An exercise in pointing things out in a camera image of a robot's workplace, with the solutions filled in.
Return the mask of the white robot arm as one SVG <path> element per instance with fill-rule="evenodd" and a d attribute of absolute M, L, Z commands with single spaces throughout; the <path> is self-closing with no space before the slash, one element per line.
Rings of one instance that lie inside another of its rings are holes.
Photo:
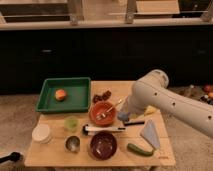
<path fill-rule="evenodd" d="M 142 113 L 153 106 L 213 138 L 213 106 L 173 93 L 167 89 L 168 84 L 167 74 L 159 69 L 135 81 L 118 119 L 127 121 L 131 113 Z"/>

